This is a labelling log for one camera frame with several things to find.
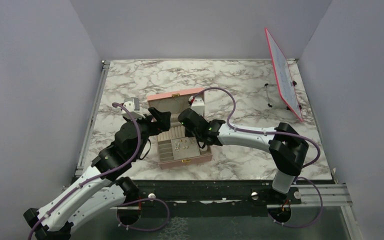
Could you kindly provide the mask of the pink jewelry box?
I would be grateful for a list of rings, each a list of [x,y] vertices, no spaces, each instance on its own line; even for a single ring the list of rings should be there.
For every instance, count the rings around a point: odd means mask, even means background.
[[[169,131],[156,137],[158,164],[161,169],[201,164],[212,160],[211,148],[197,142],[194,136],[187,136],[184,126],[178,121],[179,114],[191,106],[197,106],[198,113],[204,115],[205,94],[200,93],[202,90],[202,87],[191,88],[147,97],[150,107],[160,112],[171,112]]]

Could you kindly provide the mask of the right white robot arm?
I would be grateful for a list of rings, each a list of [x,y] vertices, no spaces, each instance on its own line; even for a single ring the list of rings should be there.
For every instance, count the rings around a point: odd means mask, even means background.
[[[277,172],[268,190],[269,199],[280,204],[288,198],[309,149],[309,144],[288,123],[268,128],[228,125],[219,119],[206,121],[190,108],[177,119],[189,134],[207,146],[242,146],[270,153]]]

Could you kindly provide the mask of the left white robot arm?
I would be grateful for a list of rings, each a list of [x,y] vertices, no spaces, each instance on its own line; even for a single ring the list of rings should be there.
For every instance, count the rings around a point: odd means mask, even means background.
[[[75,228],[102,211],[144,202],[138,186],[123,174],[141,158],[150,137],[170,129],[172,114],[149,107],[148,114],[136,116],[126,106],[121,105],[126,122],[83,174],[50,203],[23,214],[31,228],[29,240],[68,240]]]

